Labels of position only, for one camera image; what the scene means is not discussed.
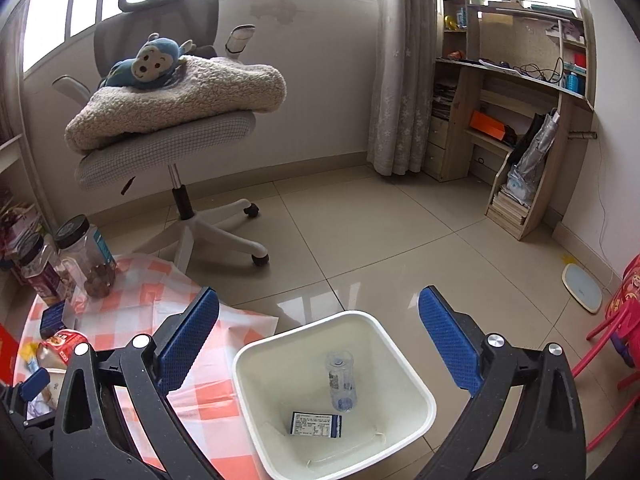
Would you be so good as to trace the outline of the clear jar black lid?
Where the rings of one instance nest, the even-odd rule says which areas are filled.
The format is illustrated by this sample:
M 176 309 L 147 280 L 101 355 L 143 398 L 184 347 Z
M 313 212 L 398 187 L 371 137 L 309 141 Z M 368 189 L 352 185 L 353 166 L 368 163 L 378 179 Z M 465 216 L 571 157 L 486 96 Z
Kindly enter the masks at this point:
M 99 229 L 84 214 L 67 220 L 54 233 L 61 261 L 76 284 L 94 299 L 107 297 L 116 278 L 116 261 Z

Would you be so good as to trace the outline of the small blue white box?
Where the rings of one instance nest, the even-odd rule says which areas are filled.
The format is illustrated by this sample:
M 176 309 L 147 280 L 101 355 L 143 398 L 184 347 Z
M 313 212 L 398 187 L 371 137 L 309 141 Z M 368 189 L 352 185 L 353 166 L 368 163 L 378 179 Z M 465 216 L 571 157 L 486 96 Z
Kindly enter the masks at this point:
M 342 416 L 294 412 L 290 434 L 296 437 L 320 437 L 338 439 L 342 436 Z

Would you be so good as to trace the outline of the red instant noodle bowl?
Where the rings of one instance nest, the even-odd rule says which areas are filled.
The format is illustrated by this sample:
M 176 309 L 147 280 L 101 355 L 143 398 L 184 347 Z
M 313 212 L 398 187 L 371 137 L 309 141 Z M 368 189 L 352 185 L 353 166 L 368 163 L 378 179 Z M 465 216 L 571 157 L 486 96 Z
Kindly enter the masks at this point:
M 74 349 L 78 344 L 86 344 L 87 337 L 77 330 L 63 328 L 51 337 L 40 341 L 36 351 L 37 362 L 40 367 L 51 370 L 65 370 Z

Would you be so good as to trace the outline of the dark blue carton box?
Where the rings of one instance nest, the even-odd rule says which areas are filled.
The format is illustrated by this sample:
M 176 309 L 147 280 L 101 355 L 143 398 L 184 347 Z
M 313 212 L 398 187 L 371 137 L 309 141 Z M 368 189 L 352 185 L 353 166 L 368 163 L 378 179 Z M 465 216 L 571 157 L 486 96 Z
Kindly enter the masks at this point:
M 48 339 L 54 336 L 59 330 L 65 330 L 66 324 L 65 318 L 66 302 L 60 301 L 57 304 L 47 307 L 42 311 L 39 325 L 39 333 L 41 339 Z

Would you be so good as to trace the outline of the grey office chair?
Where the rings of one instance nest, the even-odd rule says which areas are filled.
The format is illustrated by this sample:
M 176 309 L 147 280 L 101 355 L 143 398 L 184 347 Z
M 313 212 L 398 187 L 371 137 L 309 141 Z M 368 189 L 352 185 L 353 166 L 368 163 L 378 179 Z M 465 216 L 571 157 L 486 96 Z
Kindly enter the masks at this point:
M 254 219 L 259 208 L 246 198 L 213 209 L 193 209 L 178 161 L 215 145 L 241 140 L 255 128 L 257 104 L 243 104 L 254 66 L 238 61 L 253 25 L 232 30 L 226 54 L 216 55 L 218 0 L 118 0 L 119 14 L 94 32 L 94 62 L 101 75 L 90 90 L 72 76 L 52 82 L 81 107 L 65 140 L 81 154 L 76 181 L 90 190 L 165 166 L 178 218 L 138 246 L 152 254 L 176 248 L 175 266 L 186 270 L 199 242 L 250 255 L 255 266 L 269 261 L 264 245 L 220 228 L 235 214 Z

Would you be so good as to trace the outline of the white bathroom scale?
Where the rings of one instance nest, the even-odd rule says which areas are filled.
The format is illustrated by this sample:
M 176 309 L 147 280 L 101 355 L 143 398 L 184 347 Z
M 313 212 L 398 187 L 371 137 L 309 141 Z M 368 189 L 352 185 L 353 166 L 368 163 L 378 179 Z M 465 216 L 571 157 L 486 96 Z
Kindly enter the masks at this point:
M 597 314 L 602 306 L 602 289 L 598 283 L 576 263 L 567 263 L 561 280 L 570 296 L 590 314 Z

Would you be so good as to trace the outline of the pink plastic stool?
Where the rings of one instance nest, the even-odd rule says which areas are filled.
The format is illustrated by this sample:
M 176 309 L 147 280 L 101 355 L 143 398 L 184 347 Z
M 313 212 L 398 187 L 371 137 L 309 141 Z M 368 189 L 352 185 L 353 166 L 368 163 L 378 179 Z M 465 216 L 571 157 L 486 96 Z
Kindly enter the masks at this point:
M 639 381 L 639 256 L 627 264 L 620 287 L 605 308 L 603 321 L 589 332 L 587 340 L 600 336 L 587 354 L 572 368 L 576 378 L 610 342 L 625 364 L 634 372 L 620 380 L 616 388 L 623 391 Z

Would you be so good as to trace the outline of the wooden desk shelf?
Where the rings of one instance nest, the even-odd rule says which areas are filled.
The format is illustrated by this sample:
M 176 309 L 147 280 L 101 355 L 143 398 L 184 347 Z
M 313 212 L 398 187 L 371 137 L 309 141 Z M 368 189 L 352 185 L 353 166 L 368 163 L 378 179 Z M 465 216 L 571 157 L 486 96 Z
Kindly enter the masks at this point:
M 592 17 L 515 1 L 438 0 L 430 142 L 423 169 L 439 182 L 475 174 L 491 186 L 486 216 L 521 240 L 544 218 L 570 138 L 593 138 Z M 544 118 L 555 137 L 522 192 L 506 187 L 518 142 Z

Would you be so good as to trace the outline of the beige window curtain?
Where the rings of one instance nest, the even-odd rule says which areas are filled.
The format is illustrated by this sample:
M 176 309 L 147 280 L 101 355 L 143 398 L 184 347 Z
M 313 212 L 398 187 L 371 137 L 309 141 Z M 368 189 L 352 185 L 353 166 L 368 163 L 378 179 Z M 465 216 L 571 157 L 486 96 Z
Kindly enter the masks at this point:
M 367 161 L 382 176 L 419 172 L 425 157 L 438 0 L 378 0 Z

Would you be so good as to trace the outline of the purple label nut jar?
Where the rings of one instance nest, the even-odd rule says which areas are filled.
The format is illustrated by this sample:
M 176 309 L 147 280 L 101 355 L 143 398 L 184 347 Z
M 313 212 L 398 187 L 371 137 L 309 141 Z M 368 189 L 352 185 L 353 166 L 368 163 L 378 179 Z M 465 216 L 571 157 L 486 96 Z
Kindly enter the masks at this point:
M 25 281 L 48 306 L 63 301 L 66 287 L 55 267 L 54 247 L 39 233 L 26 235 L 17 248 L 17 262 Z

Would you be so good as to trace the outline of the yellow snack packet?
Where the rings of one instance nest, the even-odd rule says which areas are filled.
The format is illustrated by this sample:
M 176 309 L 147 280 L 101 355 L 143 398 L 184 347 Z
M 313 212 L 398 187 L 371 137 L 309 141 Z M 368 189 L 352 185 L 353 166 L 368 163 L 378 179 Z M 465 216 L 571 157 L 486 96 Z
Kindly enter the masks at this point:
M 37 351 L 38 344 L 32 341 L 27 344 L 23 344 L 18 352 L 30 374 L 34 374 L 39 368 Z

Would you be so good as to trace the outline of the red gift box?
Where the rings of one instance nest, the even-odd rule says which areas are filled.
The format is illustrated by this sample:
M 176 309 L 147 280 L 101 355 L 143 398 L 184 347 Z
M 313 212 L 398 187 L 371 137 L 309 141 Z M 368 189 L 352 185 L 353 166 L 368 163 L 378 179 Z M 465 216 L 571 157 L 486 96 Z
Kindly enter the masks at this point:
M 2 384 L 12 385 L 18 353 L 18 342 L 0 325 L 0 380 Z

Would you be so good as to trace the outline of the crushed clear plastic bottle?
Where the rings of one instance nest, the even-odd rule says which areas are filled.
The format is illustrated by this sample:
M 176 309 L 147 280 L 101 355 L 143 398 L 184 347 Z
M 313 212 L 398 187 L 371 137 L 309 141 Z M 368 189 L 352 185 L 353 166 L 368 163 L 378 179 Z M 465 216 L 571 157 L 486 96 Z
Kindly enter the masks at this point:
M 330 396 L 333 407 L 349 412 L 357 404 L 354 358 L 348 351 L 334 351 L 326 356 Z

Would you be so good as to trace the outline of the blue monkey plush toy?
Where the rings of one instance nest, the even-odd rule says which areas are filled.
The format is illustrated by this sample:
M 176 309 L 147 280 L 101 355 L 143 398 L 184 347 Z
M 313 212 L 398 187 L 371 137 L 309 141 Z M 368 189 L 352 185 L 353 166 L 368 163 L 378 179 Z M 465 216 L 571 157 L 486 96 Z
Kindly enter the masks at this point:
M 152 32 L 134 58 L 115 63 L 102 79 L 100 88 L 130 87 L 153 90 L 169 84 L 176 70 L 186 62 L 187 54 L 195 50 L 191 39 L 183 44 Z

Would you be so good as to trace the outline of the beige fleece blanket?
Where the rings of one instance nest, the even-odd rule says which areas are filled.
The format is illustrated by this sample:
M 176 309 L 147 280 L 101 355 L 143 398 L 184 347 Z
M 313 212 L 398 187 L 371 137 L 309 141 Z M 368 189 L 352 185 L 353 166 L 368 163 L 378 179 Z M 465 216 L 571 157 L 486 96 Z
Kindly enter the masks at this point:
M 64 138 L 73 152 L 87 155 L 125 133 L 151 133 L 238 110 L 271 113 L 285 98 L 285 79 L 270 65 L 187 56 L 177 79 L 165 87 L 96 90 Z

